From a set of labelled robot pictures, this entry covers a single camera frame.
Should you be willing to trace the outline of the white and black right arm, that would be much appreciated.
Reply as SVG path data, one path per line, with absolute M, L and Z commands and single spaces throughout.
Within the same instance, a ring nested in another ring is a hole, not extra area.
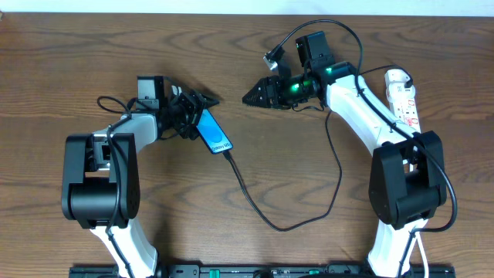
M 261 79 L 243 98 L 251 107 L 288 110 L 317 97 L 340 115 L 372 155 L 369 199 L 379 218 L 367 262 L 381 277 L 402 277 L 418 234 L 430 232 L 426 222 L 437 207 L 452 202 L 450 229 L 457 217 L 454 188 L 444 169 L 442 142 L 429 131 L 420 133 L 386 108 L 367 88 L 360 67 L 335 63 L 323 32 L 296 40 L 304 72 L 292 76 L 277 45 L 264 60 L 275 73 Z

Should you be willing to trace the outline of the blue Galaxy smartphone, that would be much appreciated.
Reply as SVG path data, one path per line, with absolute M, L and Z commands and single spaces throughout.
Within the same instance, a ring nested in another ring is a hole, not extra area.
M 202 111 L 197 129 L 201 139 L 212 154 L 220 154 L 233 148 L 232 142 L 209 110 L 204 109 Z

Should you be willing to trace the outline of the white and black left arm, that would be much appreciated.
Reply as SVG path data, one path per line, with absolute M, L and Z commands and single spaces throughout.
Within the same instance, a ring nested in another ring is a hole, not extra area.
M 137 96 L 118 102 L 119 120 L 102 130 L 66 139 L 61 206 L 68 220 L 98 237 L 115 263 L 73 266 L 71 277 L 166 277 L 157 249 L 138 220 L 140 178 L 137 156 L 165 141 L 164 133 L 195 140 L 215 97 L 167 76 L 137 78 Z

